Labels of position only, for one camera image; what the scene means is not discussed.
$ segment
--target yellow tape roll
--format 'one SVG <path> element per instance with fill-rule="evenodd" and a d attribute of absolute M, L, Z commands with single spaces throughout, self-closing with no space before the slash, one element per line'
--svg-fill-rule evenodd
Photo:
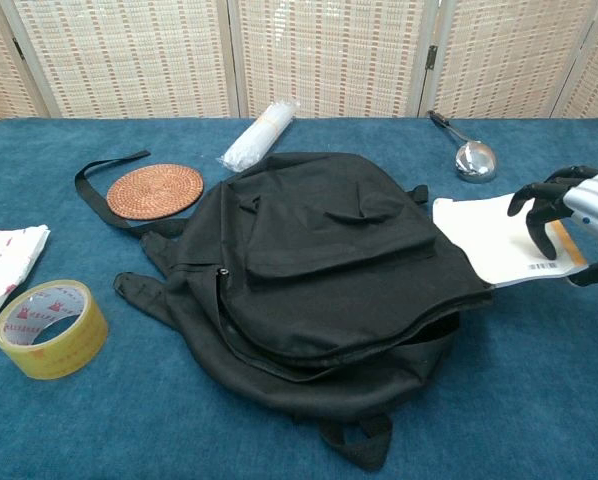
<path fill-rule="evenodd" d="M 70 327 L 37 345 L 46 327 L 78 315 Z M 51 380 L 86 365 L 106 341 L 108 324 L 88 287 L 74 280 L 43 283 L 0 314 L 0 348 L 29 377 Z"/>

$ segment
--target white paper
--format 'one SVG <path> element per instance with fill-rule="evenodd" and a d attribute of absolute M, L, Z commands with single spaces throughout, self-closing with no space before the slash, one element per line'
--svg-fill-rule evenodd
<path fill-rule="evenodd" d="M 468 256 L 477 275 L 504 287 L 539 278 L 558 278 L 586 268 L 587 264 L 563 227 L 546 225 L 546 233 L 557 251 L 548 260 L 536 247 L 526 226 L 530 201 L 514 217 L 507 210 L 513 194 L 487 200 L 455 202 L 439 198 L 433 205 L 433 221 L 452 243 Z"/>
<path fill-rule="evenodd" d="M 23 282 L 43 250 L 50 230 L 46 225 L 0 230 L 0 307 Z"/>

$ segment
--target black backpack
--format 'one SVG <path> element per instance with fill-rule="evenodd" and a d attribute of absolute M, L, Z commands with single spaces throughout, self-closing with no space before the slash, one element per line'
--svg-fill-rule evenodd
<path fill-rule="evenodd" d="M 380 468 L 385 413 L 430 378 L 458 312 L 490 300 L 417 205 L 425 187 L 405 192 L 357 155 L 272 154 L 212 188 L 189 219 L 131 227 L 86 179 L 101 163 L 77 174 L 77 190 L 106 222 L 141 236 L 166 277 L 122 273 L 117 292 L 179 331 L 216 381 L 318 420 L 336 451 Z M 346 442 L 346 423 L 367 439 Z"/>

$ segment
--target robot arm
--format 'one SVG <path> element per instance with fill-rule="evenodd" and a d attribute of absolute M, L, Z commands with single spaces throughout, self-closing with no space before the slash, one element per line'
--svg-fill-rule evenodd
<path fill-rule="evenodd" d="M 598 170 L 589 167 L 570 167 L 556 171 L 543 183 L 521 188 L 510 201 L 508 215 L 514 216 L 531 199 L 535 204 L 528 212 L 526 225 L 530 237 L 548 259 L 556 258 L 556 251 L 546 235 L 546 223 L 560 218 L 572 219 L 598 239 Z M 598 283 L 598 263 L 571 275 L 576 285 Z"/>

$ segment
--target barcode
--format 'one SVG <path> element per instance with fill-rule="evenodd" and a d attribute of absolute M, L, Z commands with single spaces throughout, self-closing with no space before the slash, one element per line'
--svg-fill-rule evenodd
<path fill-rule="evenodd" d="M 545 270 L 548 268 L 557 268 L 557 264 L 555 262 L 548 262 L 548 263 L 532 263 L 528 265 L 530 270 Z"/>

